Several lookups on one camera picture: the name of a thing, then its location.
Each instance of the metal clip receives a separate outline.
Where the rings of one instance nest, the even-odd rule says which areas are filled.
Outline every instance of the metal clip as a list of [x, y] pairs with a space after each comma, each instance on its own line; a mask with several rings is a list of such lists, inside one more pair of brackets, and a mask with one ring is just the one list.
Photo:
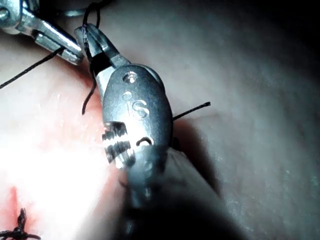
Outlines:
[[80, 64], [83, 54], [75, 39], [64, 30], [37, 17], [34, 12], [38, 9], [37, 0], [1, 0], [0, 27], [8, 34], [30, 36], [35, 43], [51, 52], [64, 47], [65, 50], [59, 56], [74, 65]]

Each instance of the skin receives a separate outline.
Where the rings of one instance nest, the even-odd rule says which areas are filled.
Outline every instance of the skin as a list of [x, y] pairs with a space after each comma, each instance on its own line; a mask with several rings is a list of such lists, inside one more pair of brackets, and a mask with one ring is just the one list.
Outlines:
[[[195, 2], [118, 1], [100, 29], [158, 72], [173, 115], [211, 101], [178, 120], [175, 135], [249, 238], [318, 239], [317, 59], [268, 19]], [[81, 22], [58, 20], [69, 33]], [[48, 54], [0, 35], [0, 83]], [[16, 227], [22, 207], [26, 232], [46, 240], [75, 239], [98, 220], [112, 231], [122, 173], [101, 147], [98, 91], [81, 115], [91, 81], [86, 66], [56, 57], [0, 90], [0, 231]]]

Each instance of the red blood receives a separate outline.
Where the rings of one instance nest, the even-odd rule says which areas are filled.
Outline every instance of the red blood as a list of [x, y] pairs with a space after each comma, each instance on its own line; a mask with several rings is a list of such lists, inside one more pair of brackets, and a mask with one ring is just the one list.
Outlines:
[[32, 226], [34, 226], [36, 223], [35, 215], [31, 214], [31, 204], [21, 205], [19, 203], [19, 193], [17, 187], [11, 186], [8, 189], [8, 194], [6, 200], [4, 201], [4, 205], [0, 206], [0, 219], [2, 220], [0, 231], [12, 231], [18, 226], [18, 216], [20, 215], [21, 208], [25, 208], [26, 210], [27, 220], [24, 230], [28, 233], [29, 229], [34, 229]]

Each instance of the wound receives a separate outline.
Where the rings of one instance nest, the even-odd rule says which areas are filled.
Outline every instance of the wound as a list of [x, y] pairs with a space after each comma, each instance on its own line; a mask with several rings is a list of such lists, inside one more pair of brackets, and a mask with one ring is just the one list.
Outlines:
[[12, 231], [18, 226], [18, 217], [20, 216], [22, 208], [25, 208], [27, 213], [24, 231], [28, 233], [36, 229], [35, 225], [38, 222], [38, 218], [33, 214], [33, 204], [29, 203], [22, 205], [19, 198], [20, 196], [17, 187], [9, 187], [5, 201], [0, 205], [0, 232], [5, 230]]

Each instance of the stainless steel surface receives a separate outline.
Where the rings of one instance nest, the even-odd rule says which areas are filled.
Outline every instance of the stainless steel surface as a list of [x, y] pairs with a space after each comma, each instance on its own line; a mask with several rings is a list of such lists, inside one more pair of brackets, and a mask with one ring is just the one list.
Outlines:
[[14, 28], [19, 24], [22, 17], [22, 1], [0, 0], [0, 9], [3, 10], [2, 14], [7, 10], [8, 15], [8, 17], [3, 16], [0, 18], [0, 28]]
[[169, 101], [155, 78], [142, 66], [117, 68], [104, 93], [103, 122], [125, 123], [130, 145], [169, 146], [173, 117]]
[[127, 168], [126, 199], [131, 208], [150, 208], [156, 203], [157, 189], [164, 183], [168, 146], [139, 146], [135, 149], [135, 164]]
[[[80, 45], [83, 54], [88, 57], [85, 52], [82, 27], [78, 27], [74, 31], [74, 33], [76, 36], [76, 41]], [[93, 66], [95, 80], [97, 82], [97, 86], [100, 92], [100, 100], [102, 103], [111, 74], [115, 71], [116, 68], [130, 64], [130, 62], [119, 53], [119, 51], [107, 38], [107, 36], [105, 36], [98, 28], [96, 28], [95, 25], [91, 23], [87, 26], [87, 38], [91, 56], [95, 57], [98, 54], [104, 54], [106, 60], [108, 60], [108, 63], [105, 63], [106, 68], [100, 72], [95, 72], [95, 66]]]
[[115, 160], [119, 169], [134, 164], [135, 153], [131, 149], [126, 125], [117, 121], [106, 122], [104, 131], [102, 140], [108, 162]]
[[[79, 27], [75, 35], [86, 55], [83, 31]], [[173, 116], [159, 75], [150, 67], [131, 64], [93, 24], [88, 24], [86, 35], [92, 57], [90, 70], [102, 103], [108, 161], [115, 160], [119, 168], [128, 167], [135, 161], [136, 148], [168, 147]]]
[[38, 18], [34, 14], [34, 12], [39, 10], [39, 0], [19, 1], [19, 9], [16, 6], [18, 5], [16, 1], [12, 1], [11, 5], [15, 7], [15, 11], [11, 11], [13, 7], [9, 8], [6, 6], [6, 8], [9, 9], [10, 19], [16, 20], [15, 24], [7, 24], [2, 27], [0, 21], [0, 27], [2, 27], [6, 33], [22, 33], [31, 36], [38, 45], [51, 52], [54, 52], [61, 47], [65, 47], [65, 50], [59, 54], [60, 57], [74, 65], [78, 65], [82, 62], [83, 54], [81, 48], [77, 45], [73, 37], [65, 31], [54, 27], [49, 22]]

